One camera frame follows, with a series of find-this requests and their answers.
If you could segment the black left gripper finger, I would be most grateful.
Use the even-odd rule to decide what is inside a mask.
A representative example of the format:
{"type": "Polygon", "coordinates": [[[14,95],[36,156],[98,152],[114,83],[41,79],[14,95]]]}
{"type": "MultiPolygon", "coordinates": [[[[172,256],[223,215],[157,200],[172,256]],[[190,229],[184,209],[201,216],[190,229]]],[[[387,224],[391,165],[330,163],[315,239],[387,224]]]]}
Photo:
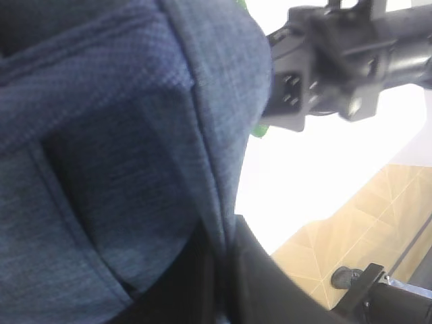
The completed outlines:
{"type": "Polygon", "coordinates": [[[343,323],[275,264],[239,217],[223,264],[198,225],[167,271],[112,323],[343,323]]]}

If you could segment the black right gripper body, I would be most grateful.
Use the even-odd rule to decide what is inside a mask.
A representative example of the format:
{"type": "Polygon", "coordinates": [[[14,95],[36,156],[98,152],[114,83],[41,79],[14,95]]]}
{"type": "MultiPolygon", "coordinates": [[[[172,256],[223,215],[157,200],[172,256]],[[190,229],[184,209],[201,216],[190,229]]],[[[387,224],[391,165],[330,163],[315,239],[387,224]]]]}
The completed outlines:
{"type": "Polygon", "coordinates": [[[349,122],[373,117],[384,88],[386,1],[303,5],[268,35],[274,79],[261,123],[301,132],[306,117],[338,114],[349,122]]]}

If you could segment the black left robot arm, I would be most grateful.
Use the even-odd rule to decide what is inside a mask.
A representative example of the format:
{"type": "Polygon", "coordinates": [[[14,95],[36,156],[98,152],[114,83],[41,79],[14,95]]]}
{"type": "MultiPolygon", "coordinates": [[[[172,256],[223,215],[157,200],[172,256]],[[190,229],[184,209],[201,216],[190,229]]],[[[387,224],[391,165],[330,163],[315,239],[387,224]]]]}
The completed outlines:
{"type": "Polygon", "coordinates": [[[370,264],[326,310],[271,259],[239,217],[225,261],[198,225],[178,258],[114,323],[430,323],[431,300],[370,264]]]}

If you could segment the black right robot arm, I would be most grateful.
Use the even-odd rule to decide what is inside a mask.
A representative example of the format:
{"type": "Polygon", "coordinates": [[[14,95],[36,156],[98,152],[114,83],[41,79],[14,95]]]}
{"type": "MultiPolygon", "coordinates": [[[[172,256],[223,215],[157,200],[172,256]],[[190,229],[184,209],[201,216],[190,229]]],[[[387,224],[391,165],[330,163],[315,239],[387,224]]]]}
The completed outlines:
{"type": "Polygon", "coordinates": [[[383,90],[431,87],[431,6],[387,11],[385,1],[298,6],[267,39],[274,79],[261,122],[295,132],[309,115],[373,117],[383,90]]]}

